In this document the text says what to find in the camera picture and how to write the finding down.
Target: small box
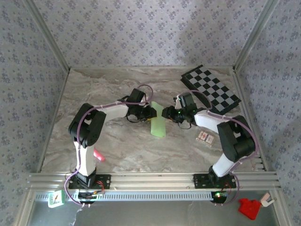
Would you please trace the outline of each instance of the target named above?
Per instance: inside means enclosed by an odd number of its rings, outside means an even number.
[[[212,146],[213,145],[213,141],[214,141],[215,137],[213,134],[209,134],[208,132],[205,132],[203,130],[201,130],[200,134],[197,137],[197,140],[205,143],[208,146]]]
[[[65,192],[63,190],[49,193],[48,207],[54,208],[65,204]]]

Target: green and white cube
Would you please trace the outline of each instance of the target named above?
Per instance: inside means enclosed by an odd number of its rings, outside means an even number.
[[[48,207],[54,208],[65,204],[65,192],[63,190],[49,193]]]

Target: white plastic clip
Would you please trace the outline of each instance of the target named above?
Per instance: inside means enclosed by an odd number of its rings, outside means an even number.
[[[264,194],[264,196],[260,199],[260,203],[262,204],[263,207],[267,207],[270,206],[275,199],[271,199],[269,202],[267,201],[270,198],[270,194],[268,192],[266,192],[266,194]]]

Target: red block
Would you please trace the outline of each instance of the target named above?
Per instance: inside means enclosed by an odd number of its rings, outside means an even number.
[[[239,212],[247,216],[251,220],[255,220],[261,207],[261,203],[257,200],[240,199]]]

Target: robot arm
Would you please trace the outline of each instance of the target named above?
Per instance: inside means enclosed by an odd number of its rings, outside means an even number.
[[[208,128],[219,134],[223,154],[219,160],[209,168],[208,177],[212,184],[217,183],[237,161],[251,155],[255,151],[255,143],[251,135],[240,125],[224,119],[213,117],[204,108],[197,108],[190,93],[178,95],[175,106],[167,107],[162,112],[162,117],[177,123],[185,120],[195,126]],[[243,116],[234,117],[247,127]]]
[[[100,108],[99,110],[92,110],[86,117],[80,127],[79,141],[81,143],[80,151],[78,151],[79,144],[77,142],[77,129],[79,122],[83,115],[93,108],[92,105],[85,103],[79,109],[71,122],[68,132],[71,134],[75,148],[77,150],[77,169],[79,169],[76,175],[77,179],[85,188],[90,188],[94,183],[96,175],[96,168],[94,163],[94,144],[97,142],[103,124],[109,120],[116,118],[123,118],[129,115],[135,115],[138,120],[145,121],[147,119],[157,116],[156,110],[149,105],[130,105],[123,104],[118,105],[120,102],[127,103],[140,103],[145,96],[145,93],[134,89],[130,96],[125,96],[122,99],[116,101],[116,105]]]

